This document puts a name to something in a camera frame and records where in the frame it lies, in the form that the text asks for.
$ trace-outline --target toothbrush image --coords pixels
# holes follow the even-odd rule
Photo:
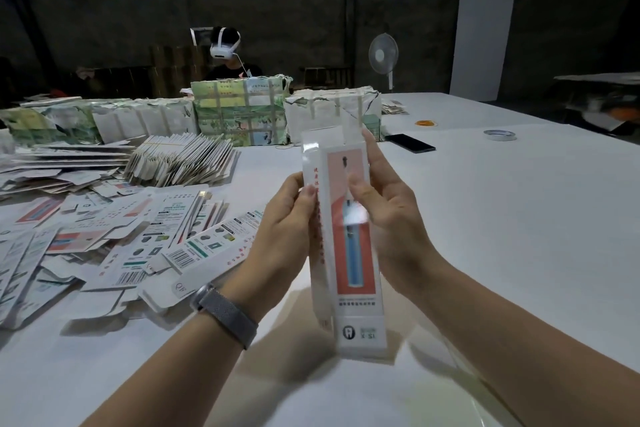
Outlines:
[[[344,166],[344,179],[347,180],[347,158],[342,157],[342,165]],[[342,222],[344,225],[344,244],[346,252],[347,263],[347,280],[349,287],[364,287],[364,278],[362,276],[362,255],[360,253],[360,228],[359,224],[347,225],[350,223],[353,214],[351,210],[355,206],[353,196],[349,190],[349,186],[346,186],[347,191],[344,195],[344,201],[342,203]]]

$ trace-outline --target black phone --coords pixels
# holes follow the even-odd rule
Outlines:
[[[385,140],[388,140],[389,142],[393,142],[394,144],[397,144],[400,147],[413,152],[414,154],[420,154],[422,152],[431,152],[432,150],[436,150],[434,146],[425,144],[421,140],[414,139],[413,137],[409,137],[408,135],[404,135],[404,133],[396,133],[396,135],[388,135],[387,137],[385,137]]]

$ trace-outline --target wristwatch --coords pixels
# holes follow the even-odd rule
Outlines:
[[[209,312],[244,346],[245,350],[249,348],[258,331],[258,325],[211,284],[200,287],[193,294],[191,308]]]

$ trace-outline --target person wearing headset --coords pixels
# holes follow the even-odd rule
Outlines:
[[[389,284],[436,324],[523,425],[640,425],[640,375],[447,262],[429,240],[413,191],[364,134],[373,185],[349,175],[349,189],[369,213]],[[303,187],[302,172],[289,176],[264,210],[247,259],[219,291],[207,285],[195,293],[198,312],[81,427],[201,427],[257,324],[300,273],[315,208],[316,188]]]
[[[207,73],[205,80],[226,80],[228,78],[248,78],[262,76],[262,70],[255,64],[244,64],[236,53],[240,45],[240,33],[233,27],[216,26],[211,31],[211,57],[214,63],[221,63]]]

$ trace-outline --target black shirt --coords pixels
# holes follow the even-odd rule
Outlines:
[[[252,76],[262,76],[262,70],[259,66],[256,66],[255,64],[245,64],[244,67],[251,71]],[[229,69],[226,65],[221,64],[207,73],[205,80],[226,80],[228,78],[248,78],[248,75],[245,74],[242,66],[238,69]]]

